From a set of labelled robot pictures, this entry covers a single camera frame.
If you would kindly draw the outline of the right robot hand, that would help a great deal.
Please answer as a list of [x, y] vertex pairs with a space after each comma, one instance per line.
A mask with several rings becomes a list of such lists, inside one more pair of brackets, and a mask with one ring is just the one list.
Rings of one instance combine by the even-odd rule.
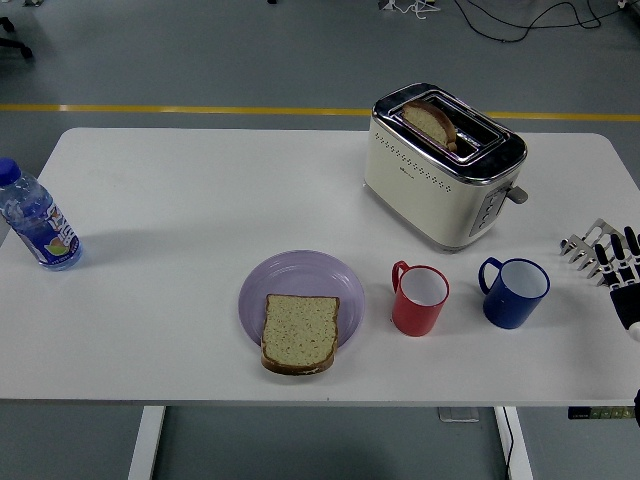
[[602, 245], [596, 244], [594, 251], [617, 316], [628, 335], [638, 342], [639, 236], [631, 226], [626, 226], [623, 233], [627, 247], [624, 247], [619, 234], [610, 234], [612, 260]]

